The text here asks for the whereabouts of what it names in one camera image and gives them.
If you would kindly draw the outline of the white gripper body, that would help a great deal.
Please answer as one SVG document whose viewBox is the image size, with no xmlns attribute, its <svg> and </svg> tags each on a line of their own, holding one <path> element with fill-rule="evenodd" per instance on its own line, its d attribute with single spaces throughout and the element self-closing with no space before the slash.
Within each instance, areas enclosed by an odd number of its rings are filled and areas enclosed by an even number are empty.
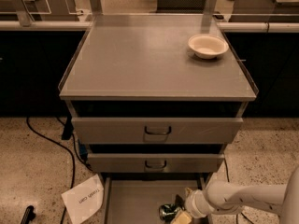
<svg viewBox="0 0 299 224">
<path fill-rule="evenodd" d="M 206 200 L 204 192 L 200 189 L 192 190 L 187 195 L 185 209 L 194 218 L 206 217 L 214 211 L 214 208 Z"/>
</svg>

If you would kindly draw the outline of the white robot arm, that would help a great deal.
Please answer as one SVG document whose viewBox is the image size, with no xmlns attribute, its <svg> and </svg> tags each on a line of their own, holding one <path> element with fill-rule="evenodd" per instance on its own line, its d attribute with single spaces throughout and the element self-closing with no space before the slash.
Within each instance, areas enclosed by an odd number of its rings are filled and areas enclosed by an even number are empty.
<svg viewBox="0 0 299 224">
<path fill-rule="evenodd" d="M 283 185 L 238 186 L 215 180 L 204 190 L 192 190 L 184 206 L 171 224 L 191 224 L 193 218 L 210 214 L 239 214 L 244 206 L 276 214 L 279 224 L 299 224 L 299 167 Z"/>
</svg>

